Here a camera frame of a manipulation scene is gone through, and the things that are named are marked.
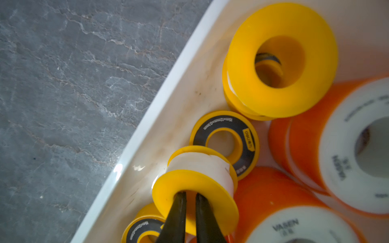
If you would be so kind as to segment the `orange sealing tape roll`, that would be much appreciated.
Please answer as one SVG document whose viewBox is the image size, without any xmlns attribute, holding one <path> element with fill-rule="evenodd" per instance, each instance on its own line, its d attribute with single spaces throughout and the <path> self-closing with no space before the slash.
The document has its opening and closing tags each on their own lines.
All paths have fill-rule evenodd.
<svg viewBox="0 0 389 243">
<path fill-rule="evenodd" d="M 389 216 L 389 78 L 335 83 L 308 111 L 270 123 L 274 160 L 350 210 Z"/>
<path fill-rule="evenodd" d="M 220 229 L 237 243 L 366 242 L 349 220 L 277 169 L 256 167 L 238 185 L 227 168 L 201 173 L 190 191 L 210 201 Z"/>
</svg>

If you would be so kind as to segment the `yellow black tape roll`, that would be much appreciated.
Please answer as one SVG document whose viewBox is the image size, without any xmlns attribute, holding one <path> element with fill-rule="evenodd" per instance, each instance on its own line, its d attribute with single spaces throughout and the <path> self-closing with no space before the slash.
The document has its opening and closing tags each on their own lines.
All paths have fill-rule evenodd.
<svg viewBox="0 0 389 243">
<path fill-rule="evenodd" d="M 165 224 L 161 215 L 152 202 L 144 206 L 135 216 L 135 219 L 125 229 L 122 243 L 155 243 Z"/>
<path fill-rule="evenodd" d="M 251 173 L 258 161 L 260 143 L 257 131 L 247 118 L 236 112 L 213 111 L 196 122 L 189 144 L 208 147 L 209 140 L 218 132 L 228 132 L 235 140 L 235 148 L 227 159 L 240 181 Z"/>
</svg>

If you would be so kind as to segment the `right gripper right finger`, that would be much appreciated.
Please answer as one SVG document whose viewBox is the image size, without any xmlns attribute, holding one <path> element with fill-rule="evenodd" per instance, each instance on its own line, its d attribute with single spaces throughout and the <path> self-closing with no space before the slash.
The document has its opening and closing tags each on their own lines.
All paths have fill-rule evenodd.
<svg viewBox="0 0 389 243">
<path fill-rule="evenodd" d="M 200 193 L 196 195 L 197 243 L 226 243 L 209 201 Z"/>
</svg>

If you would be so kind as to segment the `white plastic storage box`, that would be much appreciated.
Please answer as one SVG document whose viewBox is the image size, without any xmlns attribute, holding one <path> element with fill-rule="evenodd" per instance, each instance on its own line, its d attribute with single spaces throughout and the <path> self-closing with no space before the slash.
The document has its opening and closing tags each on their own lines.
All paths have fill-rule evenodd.
<svg viewBox="0 0 389 243">
<path fill-rule="evenodd" d="M 225 110 L 221 69 L 241 23 L 271 1 L 213 1 L 188 40 L 114 170 L 81 223 L 74 243 L 119 243 L 171 154 L 187 146 L 196 121 Z M 337 82 L 389 72 L 388 1 L 303 1 L 331 26 L 339 51 Z"/>
</svg>

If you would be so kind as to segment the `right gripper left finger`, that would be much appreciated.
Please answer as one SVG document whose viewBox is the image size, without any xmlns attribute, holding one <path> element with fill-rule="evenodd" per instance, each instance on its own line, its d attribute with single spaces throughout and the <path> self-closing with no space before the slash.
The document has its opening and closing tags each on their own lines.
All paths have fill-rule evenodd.
<svg viewBox="0 0 389 243">
<path fill-rule="evenodd" d="M 179 192 L 174 198 L 172 207 L 156 243 L 185 242 L 186 203 L 186 192 Z"/>
</svg>

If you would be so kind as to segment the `yellow sealing tape roll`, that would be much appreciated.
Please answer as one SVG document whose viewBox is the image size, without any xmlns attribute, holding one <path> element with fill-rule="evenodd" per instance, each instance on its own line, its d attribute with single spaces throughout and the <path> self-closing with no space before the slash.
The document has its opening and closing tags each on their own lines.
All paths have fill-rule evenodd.
<svg viewBox="0 0 389 243">
<path fill-rule="evenodd" d="M 185 231 L 196 235 L 196 195 L 204 196 L 223 236 L 232 234 L 239 221 L 233 198 L 238 187 L 237 173 L 219 152 L 198 145 L 183 147 L 172 154 L 166 172 L 153 185 L 152 197 L 159 212 L 168 217 L 175 196 L 186 193 Z"/>
<path fill-rule="evenodd" d="M 337 64 L 335 36 L 317 12 L 272 4 L 236 31 L 222 68 L 224 97 L 250 119 L 296 116 L 324 97 Z"/>
</svg>

